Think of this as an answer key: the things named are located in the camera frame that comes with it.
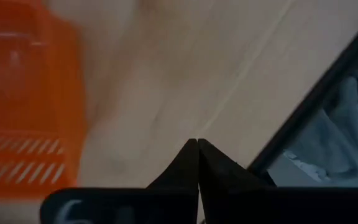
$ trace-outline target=black plastic edge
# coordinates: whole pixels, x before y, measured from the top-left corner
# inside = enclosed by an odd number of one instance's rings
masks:
[[[321,107],[328,94],[358,65],[358,34],[340,54],[337,60],[318,80],[311,91],[294,110],[282,127],[273,135],[264,149],[247,168],[254,175],[261,177],[283,152],[286,145],[306,126]]]

